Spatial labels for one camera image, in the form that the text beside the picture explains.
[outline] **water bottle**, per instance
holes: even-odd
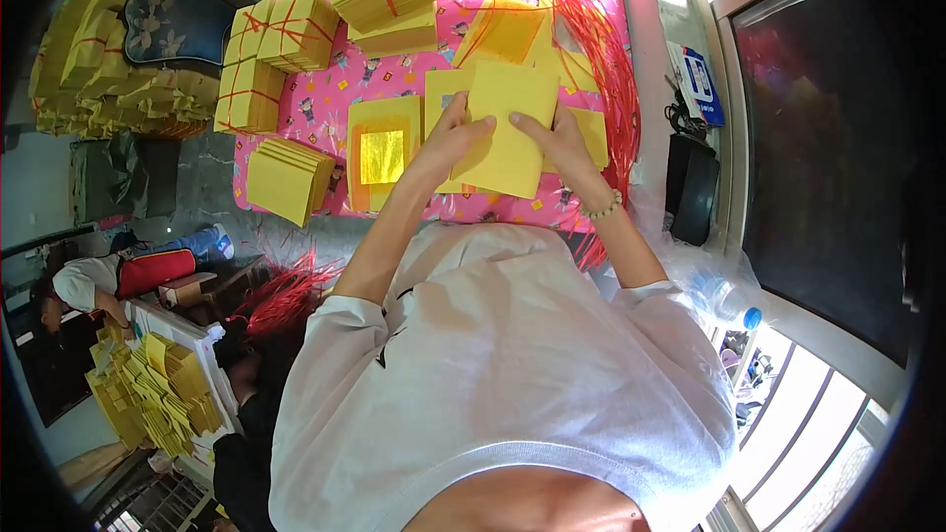
[[[706,267],[692,276],[697,310],[729,331],[751,331],[763,322],[763,312],[753,303],[758,287],[726,278]]]

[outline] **white t-shirt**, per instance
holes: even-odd
[[[118,289],[118,255],[66,262],[53,276],[53,289],[63,302],[83,313],[96,309],[96,288],[106,294]]]
[[[727,487],[735,421],[676,292],[606,302],[551,231],[424,229],[386,314],[332,296],[309,318],[276,422],[273,524],[399,531],[470,474],[534,465],[609,483],[655,532],[691,530]]]

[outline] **pink tablecloth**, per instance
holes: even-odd
[[[622,0],[601,0],[621,34],[629,52],[627,24]],[[408,53],[369,60],[358,46],[348,42],[347,29],[341,25],[332,46],[328,70],[291,74],[279,102],[278,136],[298,140],[334,156],[338,162],[337,178],[330,186],[320,214],[370,216],[348,207],[347,187],[343,178],[348,106],[360,100],[388,99],[400,95],[424,94],[424,73],[452,67],[450,60],[460,45],[467,24],[475,12],[459,6],[455,0],[439,0],[437,52]],[[578,91],[570,94],[560,89],[565,103],[585,109],[602,110],[597,93]],[[266,211],[246,200],[246,168],[250,153],[265,136],[237,136],[234,165],[234,197],[244,209]],[[426,220],[461,223],[508,222],[548,227],[562,231],[585,232],[590,224],[578,214],[578,202],[562,185],[557,174],[543,173],[534,200],[511,195],[435,195],[424,213]]]

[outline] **blue bottle cap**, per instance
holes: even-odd
[[[745,316],[743,317],[743,326],[749,329],[755,329],[763,322],[763,312],[757,309],[754,306],[749,307],[749,310],[745,311]]]

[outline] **gold foil square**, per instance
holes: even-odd
[[[361,184],[396,183],[404,172],[404,132],[361,135]]]

